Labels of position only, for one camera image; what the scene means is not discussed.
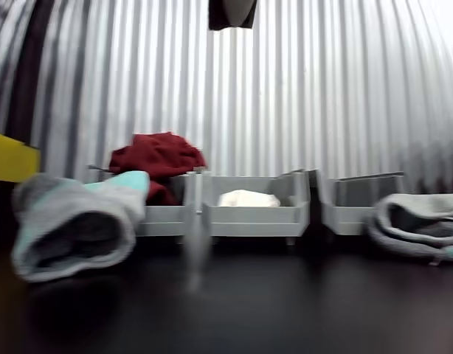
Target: black floor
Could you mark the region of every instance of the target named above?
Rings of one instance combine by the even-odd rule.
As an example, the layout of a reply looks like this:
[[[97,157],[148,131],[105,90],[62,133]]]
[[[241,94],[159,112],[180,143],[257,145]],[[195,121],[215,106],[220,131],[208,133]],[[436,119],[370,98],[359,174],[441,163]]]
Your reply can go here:
[[[315,210],[295,249],[221,240],[200,277],[166,239],[43,285],[1,254],[0,353],[453,354],[453,265],[332,237]]]

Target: yellow object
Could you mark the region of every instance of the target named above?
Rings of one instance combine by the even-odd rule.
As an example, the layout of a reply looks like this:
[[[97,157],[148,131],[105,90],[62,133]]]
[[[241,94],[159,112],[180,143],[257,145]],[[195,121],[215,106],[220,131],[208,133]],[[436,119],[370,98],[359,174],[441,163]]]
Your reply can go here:
[[[40,152],[0,134],[0,181],[23,182],[40,168]]]

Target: white cloth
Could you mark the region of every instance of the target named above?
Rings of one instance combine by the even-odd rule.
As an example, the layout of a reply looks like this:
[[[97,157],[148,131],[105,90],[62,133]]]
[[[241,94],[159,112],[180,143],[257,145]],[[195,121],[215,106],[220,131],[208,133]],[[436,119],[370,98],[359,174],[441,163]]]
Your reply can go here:
[[[220,195],[219,207],[280,207],[279,200],[273,195],[234,190]]]
[[[369,236],[388,251],[453,260],[453,194],[389,195],[367,222]]]

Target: curtain fold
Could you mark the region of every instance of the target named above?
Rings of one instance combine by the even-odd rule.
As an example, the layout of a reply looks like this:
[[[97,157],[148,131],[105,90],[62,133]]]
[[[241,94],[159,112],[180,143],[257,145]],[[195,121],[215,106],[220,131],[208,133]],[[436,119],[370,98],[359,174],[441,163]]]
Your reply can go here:
[[[405,171],[453,191],[453,48],[432,0],[260,0],[211,32],[207,0],[55,2],[32,129],[45,171],[172,131],[221,175]]]
[[[15,73],[17,70],[22,46],[24,44],[27,27],[34,0],[0,0],[0,133],[6,134],[9,126],[10,101],[14,89]],[[2,203],[2,195],[7,192],[10,199],[10,188],[7,184],[0,184],[0,223],[10,223],[12,215],[10,205]],[[5,232],[1,237],[9,238]]]

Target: red towel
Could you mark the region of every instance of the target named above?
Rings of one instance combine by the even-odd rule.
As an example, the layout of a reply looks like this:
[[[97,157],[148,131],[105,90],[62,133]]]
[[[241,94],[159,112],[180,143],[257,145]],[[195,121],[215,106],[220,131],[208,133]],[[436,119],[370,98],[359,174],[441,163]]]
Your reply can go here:
[[[178,205],[166,188],[170,177],[183,175],[194,167],[205,166],[201,152],[172,133],[135,134],[133,142],[111,154],[109,170],[123,173],[132,170],[150,175],[148,205]]]

